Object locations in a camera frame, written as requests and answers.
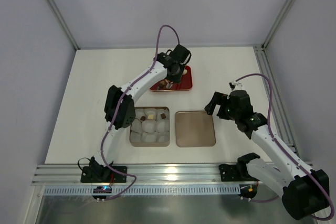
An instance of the gray wall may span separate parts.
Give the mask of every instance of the gray wall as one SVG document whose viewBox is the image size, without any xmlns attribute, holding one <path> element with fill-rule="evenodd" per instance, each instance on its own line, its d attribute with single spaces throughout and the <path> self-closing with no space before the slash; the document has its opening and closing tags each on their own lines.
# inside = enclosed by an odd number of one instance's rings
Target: gray wall
<svg viewBox="0 0 336 224">
<path fill-rule="evenodd" d="M 285 0 L 55 0 L 81 48 L 154 46 L 162 24 L 185 45 L 261 44 Z M 164 32 L 162 45 L 174 45 Z"/>
<path fill-rule="evenodd" d="M 267 54 L 300 154 L 323 168 L 336 200 L 336 0 L 296 0 Z"/>
<path fill-rule="evenodd" d="M 22 223 L 75 51 L 45 0 L 0 0 L 0 216 Z"/>
</svg>

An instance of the purple hose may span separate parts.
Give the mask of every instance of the purple hose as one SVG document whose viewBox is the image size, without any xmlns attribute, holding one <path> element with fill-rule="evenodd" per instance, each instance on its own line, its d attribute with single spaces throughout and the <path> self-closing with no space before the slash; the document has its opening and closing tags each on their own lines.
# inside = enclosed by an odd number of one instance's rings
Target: purple hose
<svg viewBox="0 0 336 224">
<path fill-rule="evenodd" d="M 327 220 L 331 220 L 334 217 L 335 214 L 335 208 L 334 205 L 329 197 L 329 195 L 327 194 L 327 192 L 325 191 L 325 189 L 320 185 L 320 183 L 305 169 L 303 168 L 301 165 L 299 165 L 299 162 L 297 162 L 287 151 L 286 149 L 279 143 L 279 141 L 274 137 L 274 134 L 272 132 L 271 129 L 271 122 L 270 122 L 270 116 L 271 116 L 271 108 L 272 108 L 272 99 L 273 99 L 273 91 L 272 91 L 272 83 L 270 82 L 269 78 L 261 73 L 251 73 L 248 74 L 246 76 L 240 77 L 239 79 L 237 79 L 236 81 L 240 81 L 242 79 L 245 79 L 247 77 L 250 76 L 261 76 L 263 77 L 267 83 L 268 83 L 268 87 L 269 87 L 269 105 L 268 105 L 268 113 L 267 113 L 267 127 L 268 127 L 268 131 L 269 134 L 271 135 L 271 137 L 273 138 L 274 142 L 277 144 L 277 146 L 283 151 L 283 153 L 285 153 L 285 155 L 294 163 L 296 164 L 305 174 L 307 174 L 307 176 L 317 185 L 317 187 L 321 190 L 321 192 L 323 193 L 323 195 L 325 196 L 325 198 L 327 199 L 329 205 L 330 205 L 330 214 L 328 217 L 322 218 L 322 217 L 317 217 L 314 215 L 311 215 L 312 218 L 316 219 L 316 220 L 321 220 L 321 221 L 327 221 Z M 270 202 L 273 201 L 276 198 L 273 199 L 269 199 L 269 200 L 251 200 L 252 202 L 259 202 L 259 203 L 265 203 L 265 202 Z"/>
<path fill-rule="evenodd" d="M 120 104 L 121 104 L 121 102 L 122 102 L 122 99 L 124 98 L 124 96 L 126 95 L 126 93 L 127 93 L 129 90 L 131 90 L 132 87 L 133 87 L 138 81 L 140 81 L 140 80 L 141 80 L 142 78 L 144 78 L 150 71 L 152 71 L 152 69 L 153 69 L 154 66 L 155 66 L 156 60 L 157 60 L 157 58 L 158 58 L 158 57 L 157 57 L 157 56 L 158 56 L 158 52 L 159 52 L 160 34 L 161 34 L 161 31 L 162 31 L 162 28 L 163 28 L 163 27 L 168 27 L 168 28 L 172 29 L 173 32 L 175 33 L 176 37 L 177 37 L 177 43 L 180 44 L 180 38 L 179 38 L 179 36 L 178 36 L 176 30 L 175 30 L 173 27 L 171 27 L 171 26 L 169 26 L 169 25 L 163 25 L 163 26 L 160 27 L 160 29 L 159 29 L 159 33 L 158 33 L 158 35 L 157 35 L 157 39 L 156 39 L 155 57 L 154 57 L 154 59 L 153 59 L 153 64 L 152 64 L 152 66 L 151 66 L 151 67 L 149 68 L 149 70 L 146 71 L 142 76 L 140 76 L 140 77 L 137 78 L 135 81 L 133 81 L 133 82 L 129 85 L 129 87 L 127 87 L 126 90 L 123 92 L 123 94 L 121 95 L 121 97 L 120 97 L 120 99 L 119 99 L 119 101 L 118 101 L 118 104 L 117 104 L 117 107 L 116 107 L 116 111 L 114 112 L 114 115 L 113 115 L 112 120 L 111 120 L 111 124 L 110 124 L 110 126 L 108 127 L 108 130 L 105 132 L 105 135 L 104 135 L 104 137 L 103 137 L 103 139 L 102 139 L 102 141 L 101 141 L 101 144 L 100 144 L 100 153 L 101 153 L 101 158 L 102 158 L 104 164 L 105 164 L 110 170 L 112 170 L 114 173 L 118 173 L 118 174 L 123 175 L 123 176 L 128 176 L 128 177 L 133 177 L 133 178 L 134 178 L 134 180 L 132 181 L 132 183 L 131 183 L 127 188 L 125 188 L 125 189 L 124 189 L 123 191 L 121 191 L 120 193 L 118 193 L 118 194 L 116 194 L 116 195 L 114 195 L 114 196 L 111 196 L 111 197 L 107 198 L 106 200 L 112 200 L 112 199 L 116 199 L 116 198 L 118 198 L 118 197 L 119 197 L 120 195 L 122 195 L 125 191 L 127 191 L 131 186 L 133 186 L 134 183 L 135 183 L 135 181 L 136 181 L 136 176 L 135 176 L 135 175 L 133 175 L 133 174 L 128 174 L 128 173 L 122 173 L 122 172 L 120 172 L 120 171 L 118 171 L 118 170 L 116 170 L 116 169 L 113 169 L 113 168 L 107 163 L 107 161 L 106 161 L 106 159 L 105 159 L 105 156 L 104 156 L 104 153 L 103 153 L 103 147 L 104 147 L 104 142 L 105 142 L 105 140 L 106 140 L 106 137 L 108 136 L 109 132 L 111 131 L 112 126 L 113 126 L 113 124 L 114 124 L 114 122 L 115 122 L 115 120 L 116 120 L 116 117 L 117 117 L 118 110 L 119 110 Z"/>
</svg>

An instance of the purple cable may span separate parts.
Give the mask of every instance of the purple cable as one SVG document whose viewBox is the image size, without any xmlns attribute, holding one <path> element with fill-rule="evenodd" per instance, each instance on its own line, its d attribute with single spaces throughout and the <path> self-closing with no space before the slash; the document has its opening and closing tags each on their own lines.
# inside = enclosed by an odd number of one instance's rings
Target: purple cable
<svg viewBox="0 0 336 224">
<path fill-rule="evenodd" d="M 334 205 L 329 197 L 329 195 L 327 194 L 327 192 L 325 191 L 325 189 L 320 185 L 320 183 L 304 168 L 302 167 L 301 165 L 299 165 L 299 162 L 297 162 L 286 150 L 285 148 L 279 143 L 279 141 L 274 137 L 274 134 L 272 132 L 272 129 L 271 129 L 271 122 L 270 122 L 270 116 L 271 116 L 271 108 L 272 108 L 272 99 L 273 99 L 273 91 L 272 91 L 272 83 L 271 81 L 269 80 L 269 78 L 261 73 L 251 73 L 251 74 L 248 74 L 246 76 L 243 76 L 243 77 L 240 77 L 239 79 L 237 79 L 236 81 L 240 81 L 242 79 L 245 79 L 247 77 L 250 77 L 250 76 L 261 76 L 263 77 L 267 83 L 268 83 L 268 87 L 269 87 L 269 105 L 268 105 L 268 113 L 267 113 L 267 127 L 268 127 L 268 131 L 269 131 L 269 134 L 271 135 L 271 137 L 273 138 L 274 142 L 277 144 L 277 146 L 283 151 L 283 153 L 285 153 L 285 155 L 294 163 L 296 164 L 305 174 L 307 174 L 307 176 L 317 185 L 317 187 L 321 190 L 321 192 L 323 193 L 323 195 L 325 196 L 325 198 L 327 199 L 329 205 L 330 205 L 330 214 L 328 217 L 317 217 L 317 216 L 314 216 L 314 215 L 311 215 L 312 218 L 316 219 L 316 220 L 321 220 L 321 221 L 328 221 L 328 220 L 331 220 L 333 217 L 334 217 L 334 214 L 335 214 L 335 208 L 334 208 Z M 260 202 L 260 203 L 264 203 L 264 202 L 270 202 L 270 201 L 273 201 L 275 200 L 276 198 L 274 199 L 269 199 L 269 200 L 251 200 L 253 202 Z"/>
<path fill-rule="evenodd" d="M 114 124 L 114 122 L 115 122 L 115 120 L 116 120 L 116 117 L 117 117 L 118 110 L 119 110 L 120 104 L 121 104 L 121 102 L 122 102 L 122 99 L 124 98 L 124 96 L 126 95 L 126 93 L 127 93 L 129 90 L 131 90 L 132 87 L 133 87 L 138 81 L 140 81 L 140 80 L 141 80 L 142 78 L 144 78 L 148 73 L 150 73 L 150 72 L 152 71 L 152 69 L 154 68 L 154 66 L 155 66 L 156 60 L 157 60 L 157 58 L 158 58 L 157 56 L 158 56 L 158 52 L 159 52 L 159 41 L 160 41 L 160 35 L 161 35 L 161 31 L 162 31 L 162 28 L 163 28 L 163 27 L 168 27 L 168 28 L 172 29 L 173 32 L 175 33 L 176 37 L 177 37 L 177 43 L 180 44 L 180 38 L 179 38 L 179 36 L 178 36 L 176 30 L 175 30 L 173 27 L 171 27 L 171 26 L 169 26 L 169 25 L 163 25 L 163 26 L 160 27 L 160 29 L 159 29 L 159 33 L 157 34 L 156 48 L 155 48 L 155 57 L 154 57 L 154 59 L 153 59 L 153 64 L 152 64 L 152 66 L 151 66 L 151 67 L 149 68 L 149 70 L 146 71 L 142 76 L 140 76 L 140 77 L 137 78 L 135 81 L 133 81 L 133 82 L 129 85 L 129 87 L 127 87 L 126 90 L 123 92 L 123 94 L 121 95 L 121 97 L 120 97 L 120 99 L 119 99 L 119 101 L 118 101 L 116 110 L 115 110 L 114 115 L 113 115 L 112 120 L 111 120 L 111 124 L 110 124 L 110 126 L 108 127 L 108 130 L 105 132 L 105 135 L 104 135 L 104 137 L 103 137 L 103 139 L 102 139 L 102 141 L 101 141 L 101 144 L 100 144 L 100 153 L 101 153 L 101 158 L 102 158 L 104 164 L 105 164 L 111 171 L 113 171 L 114 173 L 118 173 L 118 174 L 123 175 L 123 176 L 128 176 L 128 177 L 133 177 L 133 178 L 134 178 L 133 182 L 132 182 L 128 187 L 126 187 L 123 191 L 121 191 L 120 193 L 118 193 L 118 194 L 116 194 L 116 195 L 114 195 L 114 196 L 112 196 L 112 197 L 107 198 L 106 200 L 112 200 L 112 199 L 116 199 L 116 198 L 118 198 L 118 197 L 119 197 L 120 195 L 122 195 L 125 191 L 127 191 L 131 186 L 133 186 L 134 183 L 135 183 L 135 181 L 136 181 L 136 176 L 135 176 L 135 175 L 133 175 L 133 174 L 128 174 L 128 173 L 122 173 L 122 172 L 120 172 L 120 171 L 118 171 L 118 170 L 116 170 L 116 169 L 113 169 L 113 168 L 107 163 L 107 161 L 106 161 L 106 159 L 105 159 L 105 156 L 104 156 L 104 153 L 103 153 L 103 147 L 104 147 L 104 142 L 105 142 L 105 140 L 106 140 L 106 137 L 108 136 L 109 132 L 111 131 L 112 126 L 113 126 L 113 124 Z"/>
</svg>

